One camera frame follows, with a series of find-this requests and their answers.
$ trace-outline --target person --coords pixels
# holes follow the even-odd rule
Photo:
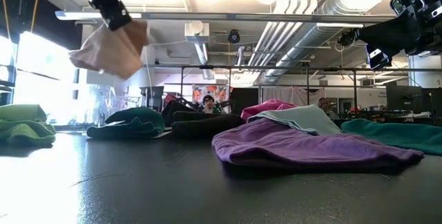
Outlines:
[[[330,110],[329,101],[326,98],[320,98],[318,101],[318,106],[321,108],[325,114],[330,118],[330,120],[337,120],[339,117]]]
[[[202,110],[204,113],[226,113],[211,95],[204,96],[202,103],[204,105]]]

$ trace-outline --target dark green towel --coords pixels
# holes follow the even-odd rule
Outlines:
[[[357,119],[344,122],[341,129],[345,133],[358,134],[395,147],[442,156],[442,127],[424,124],[379,124]]]
[[[46,124],[46,114],[36,104],[0,106],[0,142],[48,146],[55,141],[55,129]]]
[[[145,139],[164,131],[162,116],[147,107],[135,107],[116,112],[105,121],[107,126],[91,127],[87,135],[100,139]]]

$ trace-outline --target table surface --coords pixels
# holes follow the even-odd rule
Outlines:
[[[440,223],[442,157],[397,176],[257,173],[210,140],[0,147],[0,223]]]

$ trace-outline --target light blue towel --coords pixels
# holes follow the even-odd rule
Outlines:
[[[327,114],[315,105],[299,106],[287,110],[263,111],[250,117],[248,122],[258,118],[266,118],[315,136],[342,133],[339,127],[327,117]]]

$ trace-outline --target teal towel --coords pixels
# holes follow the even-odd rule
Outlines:
[[[162,116],[147,107],[135,107],[116,112],[105,121],[104,127],[91,127],[86,134],[91,138],[135,140],[153,138],[163,133]]]
[[[425,124],[379,124],[357,119],[341,125],[345,133],[358,134],[384,144],[442,155],[442,127]]]
[[[47,147],[55,141],[55,129],[37,104],[0,106],[0,142]]]
[[[315,105],[299,106],[287,110],[263,111],[250,117],[248,122],[258,118],[266,118],[315,136],[342,133],[339,127],[327,117],[327,114]]]

